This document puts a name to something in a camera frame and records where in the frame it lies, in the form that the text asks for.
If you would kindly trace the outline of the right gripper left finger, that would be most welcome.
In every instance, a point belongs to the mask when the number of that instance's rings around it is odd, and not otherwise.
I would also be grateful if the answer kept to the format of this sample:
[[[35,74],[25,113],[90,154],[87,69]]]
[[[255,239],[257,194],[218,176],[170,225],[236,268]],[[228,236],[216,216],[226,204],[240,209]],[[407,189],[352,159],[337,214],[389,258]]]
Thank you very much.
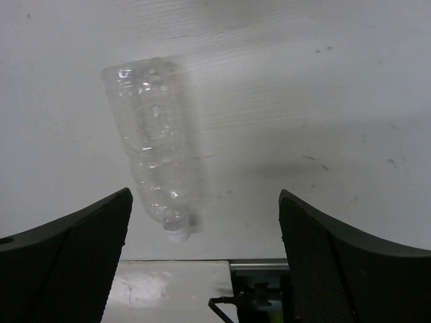
[[[2,322],[100,322],[125,245],[128,188],[1,238]]]

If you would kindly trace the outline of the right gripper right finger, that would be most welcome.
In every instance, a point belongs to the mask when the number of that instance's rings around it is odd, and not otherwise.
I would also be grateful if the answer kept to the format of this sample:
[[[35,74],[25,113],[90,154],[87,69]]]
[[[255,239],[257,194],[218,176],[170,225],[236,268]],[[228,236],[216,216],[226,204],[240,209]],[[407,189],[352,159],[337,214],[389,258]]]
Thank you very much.
[[[287,190],[279,223],[301,322],[430,321],[430,251],[356,229]]]

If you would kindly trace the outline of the clear plastic bottle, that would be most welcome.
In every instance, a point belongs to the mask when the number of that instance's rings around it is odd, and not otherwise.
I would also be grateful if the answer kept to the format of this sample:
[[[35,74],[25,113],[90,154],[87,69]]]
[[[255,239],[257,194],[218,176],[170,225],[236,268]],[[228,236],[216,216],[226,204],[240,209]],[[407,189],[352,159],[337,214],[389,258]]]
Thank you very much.
[[[145,212],[175,244],[191,236],[195,183],[179,72],[173,60],[155,57],[100,73]]]

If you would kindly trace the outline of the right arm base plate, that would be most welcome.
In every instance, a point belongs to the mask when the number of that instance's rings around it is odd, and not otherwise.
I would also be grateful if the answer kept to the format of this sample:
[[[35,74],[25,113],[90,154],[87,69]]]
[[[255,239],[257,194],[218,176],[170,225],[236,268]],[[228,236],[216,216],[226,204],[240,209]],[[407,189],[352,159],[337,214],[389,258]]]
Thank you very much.
[[[239,322],[299,322],[296,315],[292,277],[288,261],[237,259],[228,261],[232,292],[208,301],[222,322],[233,322],[222,306],[236,309]]]

